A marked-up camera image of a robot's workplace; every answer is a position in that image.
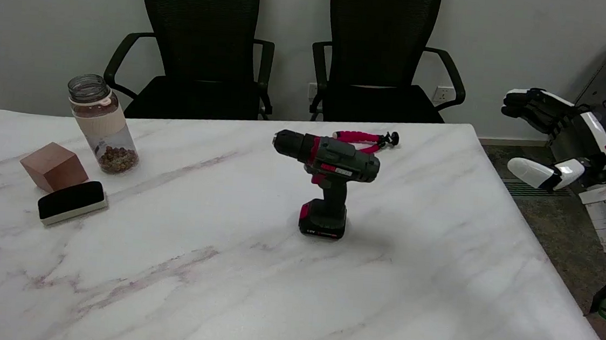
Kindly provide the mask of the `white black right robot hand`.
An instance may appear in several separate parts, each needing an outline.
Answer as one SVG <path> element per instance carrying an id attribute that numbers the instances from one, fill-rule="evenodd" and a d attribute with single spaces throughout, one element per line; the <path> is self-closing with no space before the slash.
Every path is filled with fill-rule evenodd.
<path id="1" fill-rule="evenodd" d="M 552 141 L 575 131 L 582 138 L 573 158 L 552 165 L 531 159 L 512 158 L 508 170 L 516 178 L 536 189 L 553 192 L 577 185 L 588 189 L 606 184 L 606 132 L 587 105 L 574 105 L 542 88 L 512 89 L 503 99 L 505 116 L 523 119 Z"/>

